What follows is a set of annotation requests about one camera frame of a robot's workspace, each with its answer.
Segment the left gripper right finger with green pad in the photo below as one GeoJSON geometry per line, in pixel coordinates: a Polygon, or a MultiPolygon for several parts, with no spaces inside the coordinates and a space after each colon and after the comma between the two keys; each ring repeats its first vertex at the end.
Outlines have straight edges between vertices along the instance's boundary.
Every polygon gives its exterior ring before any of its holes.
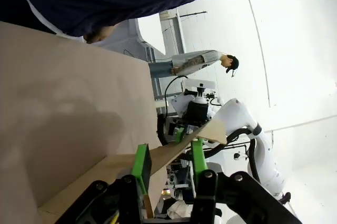
{"type": "Polygon", "coordinates": [[[227,205],[244,223],[300,223],[300,220],[243,171],[231,176],[208,169],[202,140],[191,144],[196,197],[190,223],[214,223],[217,203],[227,205]]]}

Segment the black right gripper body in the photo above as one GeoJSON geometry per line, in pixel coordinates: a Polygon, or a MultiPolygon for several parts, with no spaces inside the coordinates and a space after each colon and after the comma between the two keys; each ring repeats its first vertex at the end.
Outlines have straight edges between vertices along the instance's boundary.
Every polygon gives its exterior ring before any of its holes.
{"type": "Polygon", "coordinates": [[[183,120],[189,124],[203,125],[209,120],[207,116],[208,109],[208,103],[190,101],[183,115],[183,120]]]}

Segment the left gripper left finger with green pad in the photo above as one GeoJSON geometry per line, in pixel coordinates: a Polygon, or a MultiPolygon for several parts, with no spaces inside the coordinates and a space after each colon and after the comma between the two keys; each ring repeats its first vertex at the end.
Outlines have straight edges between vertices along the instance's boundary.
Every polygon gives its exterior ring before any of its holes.
{"type": "Polygon", "coordinates": [[[129,173],[112,184],[92,182],[56,223],[143,223],[153,218],[148,195],[151,169],[149,147],[139,145],[129,173]]]}

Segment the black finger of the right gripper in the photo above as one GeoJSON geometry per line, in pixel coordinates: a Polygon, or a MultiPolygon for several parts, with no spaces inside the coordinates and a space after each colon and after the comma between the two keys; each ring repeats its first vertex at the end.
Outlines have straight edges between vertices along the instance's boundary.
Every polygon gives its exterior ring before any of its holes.
{"type": "Polygon", "coordinates": [[[180,127],[180,128],[175,128],[174,129],[174,142],[175,143],[180,143],[184,137],[185,134],[185,128],[180,127]]]}

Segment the person's hand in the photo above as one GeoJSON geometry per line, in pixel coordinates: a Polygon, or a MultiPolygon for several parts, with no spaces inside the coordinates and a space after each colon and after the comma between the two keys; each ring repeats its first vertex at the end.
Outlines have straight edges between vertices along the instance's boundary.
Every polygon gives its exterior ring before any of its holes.
{"type": "Polygon", "coordinates": [[[99,30],[93,31],[87,35],[84,35],[83,38],[87,44],[101,42],[110,36],[110,34],[114,31],[115,26],[105,26],[99,30]]]}

